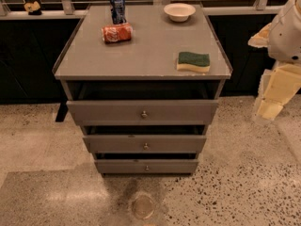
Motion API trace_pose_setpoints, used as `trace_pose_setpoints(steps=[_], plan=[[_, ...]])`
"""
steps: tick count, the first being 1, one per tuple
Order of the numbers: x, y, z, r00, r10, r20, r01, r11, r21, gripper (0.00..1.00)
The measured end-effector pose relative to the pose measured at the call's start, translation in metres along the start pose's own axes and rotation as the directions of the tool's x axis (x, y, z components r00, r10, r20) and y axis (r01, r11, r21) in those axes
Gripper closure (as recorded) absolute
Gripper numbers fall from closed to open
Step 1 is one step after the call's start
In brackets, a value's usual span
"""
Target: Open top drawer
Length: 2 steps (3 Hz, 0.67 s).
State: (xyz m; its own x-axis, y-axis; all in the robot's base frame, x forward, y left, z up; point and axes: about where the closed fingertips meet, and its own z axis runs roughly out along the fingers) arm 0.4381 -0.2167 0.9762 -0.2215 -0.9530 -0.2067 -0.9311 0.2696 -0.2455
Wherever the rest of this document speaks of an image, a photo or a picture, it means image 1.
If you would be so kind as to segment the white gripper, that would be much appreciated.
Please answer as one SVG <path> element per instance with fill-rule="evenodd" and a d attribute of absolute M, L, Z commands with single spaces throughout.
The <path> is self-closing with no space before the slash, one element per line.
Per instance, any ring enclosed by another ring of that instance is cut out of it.
<path fill-rule="evenodd" d="M 247 44 L 265 48 L 269 44 L 270 24 L 252 36 Z M 255 116 L 273 121 L 292 97 L 301 89 L 301 66 L 292 63 L 278 63 L 270 72 L 267 87 L 255 100 Z"/>

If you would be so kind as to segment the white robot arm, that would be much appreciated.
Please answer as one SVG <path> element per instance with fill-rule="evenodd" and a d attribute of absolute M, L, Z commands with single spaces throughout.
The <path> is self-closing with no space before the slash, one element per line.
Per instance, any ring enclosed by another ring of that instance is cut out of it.
<path fill-rule="evenodd" d="M 301 89 L 301 0 L 288 0 L 273 21 L 251 37 L 252 47 L 265 47 L 275 60 L 261 76 L 255 116 L 273 121 Z"/>

